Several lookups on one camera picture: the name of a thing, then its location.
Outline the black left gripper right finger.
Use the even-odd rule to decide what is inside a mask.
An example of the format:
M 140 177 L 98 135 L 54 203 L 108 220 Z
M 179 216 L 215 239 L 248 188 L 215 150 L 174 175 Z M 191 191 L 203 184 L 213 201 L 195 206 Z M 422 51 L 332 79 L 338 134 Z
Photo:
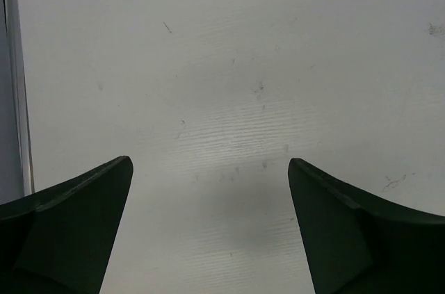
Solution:
M 338 180 L 301 158 L 289 187 L 316 293 L 443 293 L 444 217 Z

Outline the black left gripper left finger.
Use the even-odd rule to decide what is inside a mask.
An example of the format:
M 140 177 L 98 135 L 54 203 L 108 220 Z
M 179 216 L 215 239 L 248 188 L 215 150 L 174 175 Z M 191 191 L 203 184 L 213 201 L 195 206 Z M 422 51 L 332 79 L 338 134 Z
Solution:
M 119 156 L 1 205 L 2 293 L 99 293 L 134 167 Z

